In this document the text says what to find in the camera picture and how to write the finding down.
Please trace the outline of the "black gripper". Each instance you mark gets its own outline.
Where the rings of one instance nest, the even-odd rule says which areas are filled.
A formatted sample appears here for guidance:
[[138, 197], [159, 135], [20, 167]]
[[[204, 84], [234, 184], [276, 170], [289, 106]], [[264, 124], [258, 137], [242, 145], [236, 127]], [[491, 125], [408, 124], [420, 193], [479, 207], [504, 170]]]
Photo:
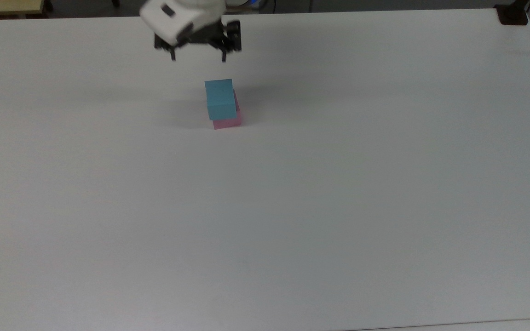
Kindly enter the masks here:
[[[221, 62], [226, 63], [227, 55], [242, 50], [241, 22], [239, 20], [215, 23], [194, 30], [194, 25], [187, 25], [177, 35], [178, 46], [185, 44], [209, 44], [221, 52]], [[170, 54], [171, 61], [176, 61], [175, 47], [168, 44], [159, 35], [154, 34], [154, 48]]]

